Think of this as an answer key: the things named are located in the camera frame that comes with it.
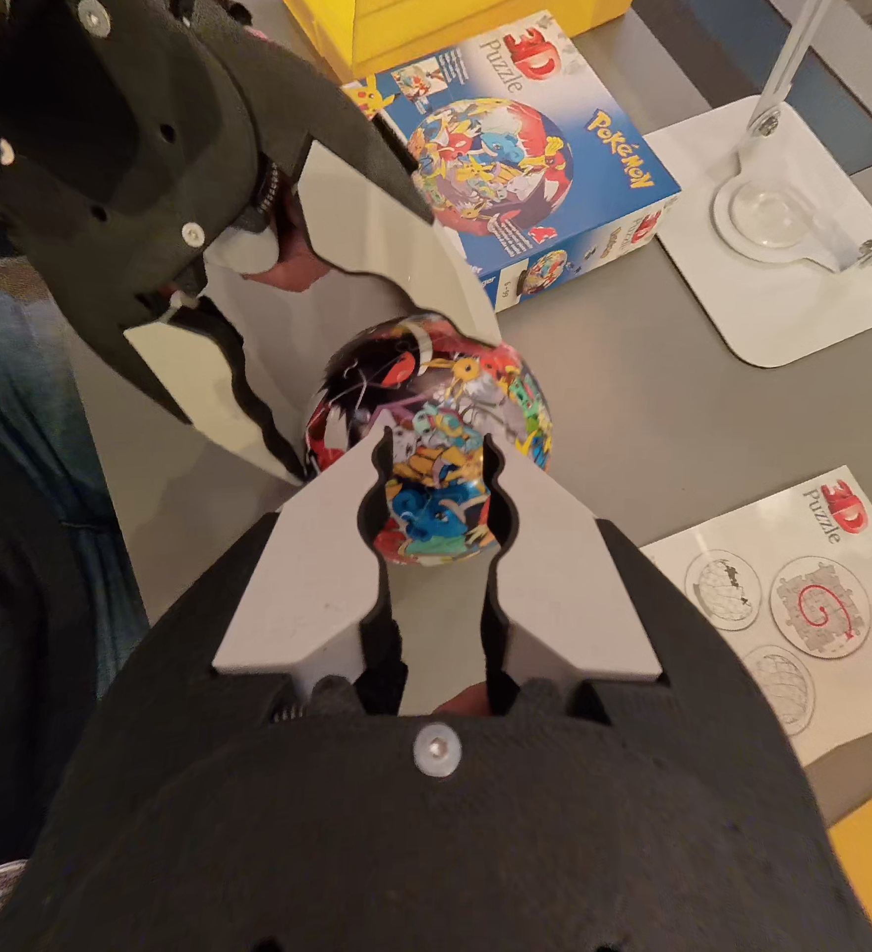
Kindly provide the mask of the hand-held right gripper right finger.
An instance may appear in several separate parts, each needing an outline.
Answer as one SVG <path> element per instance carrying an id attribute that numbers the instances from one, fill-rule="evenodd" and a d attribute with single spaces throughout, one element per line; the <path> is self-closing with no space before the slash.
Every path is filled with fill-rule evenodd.
<path id="1" fill-rule="evenodd" d="M 483 479 L 497 544 L 480 618 L 491 713 L 531 681 L 567 701 L 587 682 L 655 683 L 662 666 L 593 512 L 491 436 Z"/>

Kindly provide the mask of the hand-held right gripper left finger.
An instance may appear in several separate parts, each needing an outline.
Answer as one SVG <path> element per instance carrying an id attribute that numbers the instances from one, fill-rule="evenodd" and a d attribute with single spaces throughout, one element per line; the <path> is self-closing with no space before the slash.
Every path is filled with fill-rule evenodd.
<path id="1" fill-rule="evenodd" d="M 376 425 L 302 488 L 274 528 L 213 658 L 222 675 L 288 676 L 301 702 L 327 677 L 352 684 L 364 710 L 394 716 L 407 681 L 386 564 L 392 429 Z"/>

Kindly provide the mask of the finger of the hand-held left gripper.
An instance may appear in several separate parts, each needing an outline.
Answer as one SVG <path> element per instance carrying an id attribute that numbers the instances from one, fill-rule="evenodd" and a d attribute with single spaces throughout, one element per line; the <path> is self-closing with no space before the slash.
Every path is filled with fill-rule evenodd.
<path id="1" fill-rule="evenodd" d="M 251 387 L 243 338 L 209 298 L 173 293 L 156 321 L 124 332 L 175 407 L 211 443 L 279 480 L 302 485 L 296 445 Z"/>
<path id="2" fill-rule="evenodd" d="M 479 279 L 439 221 L 423 220 L 318 141 L 303 163 L 297 196 L 311 248 L 323 261 L 387 280 L 467 338 L 489 347 L 501 342 Z"/>

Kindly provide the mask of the colourful puzzle ball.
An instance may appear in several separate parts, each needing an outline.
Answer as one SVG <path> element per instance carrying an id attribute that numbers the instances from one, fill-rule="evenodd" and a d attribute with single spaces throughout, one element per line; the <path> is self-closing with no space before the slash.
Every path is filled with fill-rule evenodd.
<path id="1" fill-rule="evenodd" d="M 462 336 L 429 313 L 359 334 L 325 367 L 303 433 L 308 469 L 337 462 L 377 425 L 392 431 L 388 516 L 375 546 L 396 565 L 438 566 L 495 545 L 483 442 L 510 443 L 548 470 L 553 421 L 514 348 Z"/>

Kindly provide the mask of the blue puzzle box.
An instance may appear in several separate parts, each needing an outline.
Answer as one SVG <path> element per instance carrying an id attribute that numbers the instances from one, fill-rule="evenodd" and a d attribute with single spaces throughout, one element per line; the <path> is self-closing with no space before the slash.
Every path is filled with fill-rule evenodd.
<path id="1" fill-rule="evenodd" d="M 648 244 L 680 186 L 546 10 L 343 85 L 496 312 Z"/>

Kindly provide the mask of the person's left hand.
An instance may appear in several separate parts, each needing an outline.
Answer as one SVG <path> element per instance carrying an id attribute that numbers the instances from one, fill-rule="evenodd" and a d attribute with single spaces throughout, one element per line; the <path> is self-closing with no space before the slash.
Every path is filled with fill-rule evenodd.
<path id="1" fill-rule="evenodd" d="M 300 293 L 328 275 L 333 268 L 311 249 L 304 224 L 297 196 L 284 192 L 271 211 L 277 258 L 271 268 L 245 272 L 242 277 L 280 291 Z"/>

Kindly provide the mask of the person's right hand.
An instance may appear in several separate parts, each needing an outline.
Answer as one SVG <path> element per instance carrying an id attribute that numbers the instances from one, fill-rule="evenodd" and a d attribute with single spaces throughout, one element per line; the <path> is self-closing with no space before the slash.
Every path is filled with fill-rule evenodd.
<path id="1" fill-rule="evenodd" d="M 492 715 L 487 684 L 482 682 L 466 687 L 457 695 L 439 705 L 434 715 L 488 717 Z"/>

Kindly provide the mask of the person's blue jeans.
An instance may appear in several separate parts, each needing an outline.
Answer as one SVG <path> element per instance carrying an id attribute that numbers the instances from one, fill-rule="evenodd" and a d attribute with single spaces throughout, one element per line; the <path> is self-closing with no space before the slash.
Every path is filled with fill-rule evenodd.
<path id="1" fill-rule="evenodd" d="M 92 605 L 101 698 L 148 624 L 69 359 L 70 331 L 25 259 L 0 258 L 0 446 L 72 544 Z"/>

